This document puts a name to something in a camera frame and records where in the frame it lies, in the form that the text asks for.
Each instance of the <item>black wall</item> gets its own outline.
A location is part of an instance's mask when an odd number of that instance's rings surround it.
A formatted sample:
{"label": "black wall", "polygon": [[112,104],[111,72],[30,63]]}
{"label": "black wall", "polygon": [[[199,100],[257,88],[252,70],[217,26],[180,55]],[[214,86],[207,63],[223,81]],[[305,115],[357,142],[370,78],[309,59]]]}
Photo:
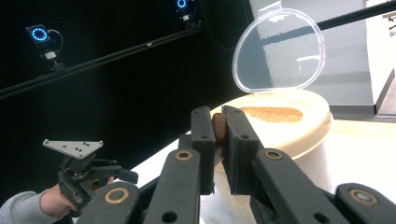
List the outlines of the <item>black wall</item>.
{"label": "black wall", "polygon": [[[67,69],[188,31],[191,27],[178,18],[174,3],[2,1],[0,22],[6,32],[0,33],[0,90],[52,74],[36,55],[27,26],[41,23],[62,33],[59,59]],[[223,3],[242,4],[218,5]],[[18,192],[41,191],[56,183],[63,155],[42,147],[44,139],[103,140],[97,158],[133,168],[189,130],[194,108],[215,107],[244,94],[232,84],[230,69],[235,37],[248,26],[239,17],[246,15],[212,2],[196,4],[194,21],[203,28],[198,32],[1,98],[0,203]],[[229,19],[213,16],[221,13]],[[230,41],[218,29],[222,24],[234,24],[234,33],[226,29]],[[221,43],[227,44],[225,51]]]}

